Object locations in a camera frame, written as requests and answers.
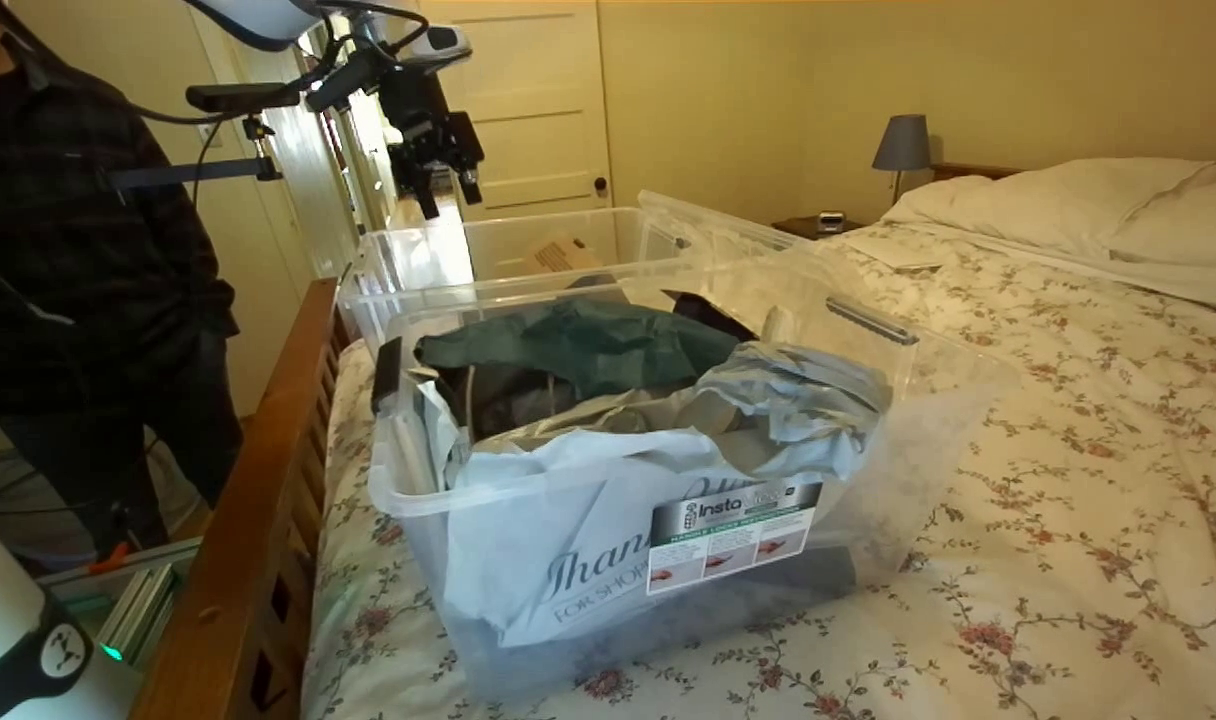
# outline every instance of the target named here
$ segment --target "white door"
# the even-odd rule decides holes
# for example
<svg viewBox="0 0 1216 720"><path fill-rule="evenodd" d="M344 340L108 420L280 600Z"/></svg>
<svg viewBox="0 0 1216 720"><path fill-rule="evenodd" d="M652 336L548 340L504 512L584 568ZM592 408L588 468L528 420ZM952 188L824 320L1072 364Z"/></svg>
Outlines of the white door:
<svg viewBox="0 0 1216 720"><path fill-rule="evenodd" d="M472 40L448 64L448 104L484 144L484 204L468 216L612 204L596 0L424 0Z"/></svg>

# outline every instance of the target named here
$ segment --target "black jacket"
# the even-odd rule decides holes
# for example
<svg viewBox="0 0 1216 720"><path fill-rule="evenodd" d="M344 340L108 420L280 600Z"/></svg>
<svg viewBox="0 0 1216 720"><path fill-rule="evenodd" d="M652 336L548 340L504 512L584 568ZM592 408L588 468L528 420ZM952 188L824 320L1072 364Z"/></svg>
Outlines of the black jacket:
<svg viewBox="0 0 1216 720"><path fill-rule="evenodd" d="M160 164L116 88L36 60L0 80L0 408L164 384L204 328L236 332L184 188L112 192Z"/></svg>

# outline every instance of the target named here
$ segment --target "bed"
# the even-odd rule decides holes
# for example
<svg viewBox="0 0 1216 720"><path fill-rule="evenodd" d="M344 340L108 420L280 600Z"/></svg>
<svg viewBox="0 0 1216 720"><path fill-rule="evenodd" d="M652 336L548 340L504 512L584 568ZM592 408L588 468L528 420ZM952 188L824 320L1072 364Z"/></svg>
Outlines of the bed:
<svg viewBox="0 0 1216 720"><path fill-rule="evenodd" d="M1216 716L1216 164L948 176L796 248L1016 372L888 584L476 704L316 284L136 716Z"/></svg>

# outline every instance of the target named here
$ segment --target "floral bedspread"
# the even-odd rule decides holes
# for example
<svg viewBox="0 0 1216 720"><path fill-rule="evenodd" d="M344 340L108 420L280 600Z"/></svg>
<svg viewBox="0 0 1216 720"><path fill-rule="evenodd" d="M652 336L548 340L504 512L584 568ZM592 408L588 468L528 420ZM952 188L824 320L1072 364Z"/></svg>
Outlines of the floral bedspread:
<svg viewBox="0 0 1216 720"><path fill-rule="evenodd" d="M1216 308L936 228L808 252L1020 372L904 572L524 708L472 704L400 528L368 504L372 356L356 344L332 416L308 716L1216 716Z"/></svg>

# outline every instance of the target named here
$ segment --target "green light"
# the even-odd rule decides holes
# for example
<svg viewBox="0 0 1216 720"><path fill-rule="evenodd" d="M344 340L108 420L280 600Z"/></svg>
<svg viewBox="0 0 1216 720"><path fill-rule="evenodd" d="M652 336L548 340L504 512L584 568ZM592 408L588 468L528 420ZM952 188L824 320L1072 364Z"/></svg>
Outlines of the green light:
<svg viewBox="0 0 1216 720"><path fill-rule="evenodd" d="M116 664L124 664L124 652L116 644L100 644L100 652Z"/></svg>

